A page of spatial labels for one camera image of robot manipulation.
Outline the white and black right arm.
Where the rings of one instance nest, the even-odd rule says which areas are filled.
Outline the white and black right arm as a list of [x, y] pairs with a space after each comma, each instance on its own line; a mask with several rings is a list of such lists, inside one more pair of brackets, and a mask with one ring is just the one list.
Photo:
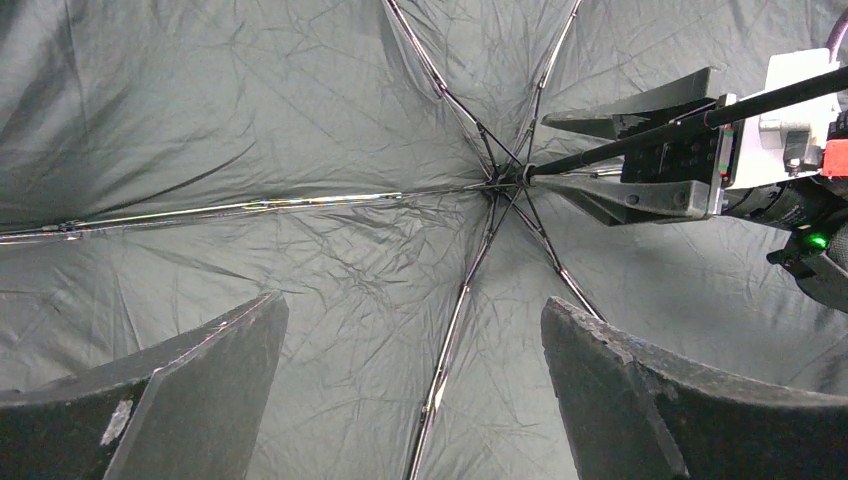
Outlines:
[[786, 231], [769, 263], [810, 298], [847, 308], [847, 116], [837, 68], [739, 99], [703, 68], [588, 110], [552, 112], [545, 126], [603, 145], [520, 169], [606, 226], [732, 217]]

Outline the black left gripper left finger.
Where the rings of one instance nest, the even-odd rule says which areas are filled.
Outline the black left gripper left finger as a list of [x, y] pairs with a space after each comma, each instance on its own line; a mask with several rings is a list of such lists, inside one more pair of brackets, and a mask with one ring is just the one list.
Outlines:
[[242, 479], [289, 309], [267, 292], [147, 349], [1, 395], [5, 479]]

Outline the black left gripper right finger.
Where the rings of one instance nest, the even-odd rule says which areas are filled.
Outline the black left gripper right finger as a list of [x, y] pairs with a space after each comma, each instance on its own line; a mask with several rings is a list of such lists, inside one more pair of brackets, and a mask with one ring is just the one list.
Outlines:
[[581, 479], [843, 479], [847, 400], [732, 374], [559, 297], [544, 356]]

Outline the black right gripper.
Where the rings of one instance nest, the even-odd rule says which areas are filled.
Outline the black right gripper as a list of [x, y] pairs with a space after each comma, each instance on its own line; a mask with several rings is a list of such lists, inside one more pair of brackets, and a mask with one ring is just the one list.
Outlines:
[[[548, 113], [541, 124], [624, 140], [736, 103], [733, 93], [720, 96], [722, 81], [718, 69], [705, 67], [608, 105]], [[719, 160], [725, 143], [721, 127], [686, 133], [626, 153], [622, 183], [578, 174], [538, 175], [533, 185], [559, 195], [605, 226], [702, 221], [719, 213]]]

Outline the pink and black folding umbrella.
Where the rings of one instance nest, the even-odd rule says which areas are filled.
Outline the pink and black folding umbrella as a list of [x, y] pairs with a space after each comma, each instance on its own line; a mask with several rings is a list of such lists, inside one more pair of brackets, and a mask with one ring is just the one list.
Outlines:
[[[759, 90], [842, 1], [5, 1], [1, 386], [30, 390], [262, 291], [290, 309], [251, 479], [402, 479], [446, 330], [424, 479], [575, 475], [540, 335], [571, 275], [619, 329], [843, 395], [847, 318], [732, 218], [606, 228], [490, 157], [596, 140], [530, 120], [706, 66]], [[532, 131], [533, 140], [521, 143]]]

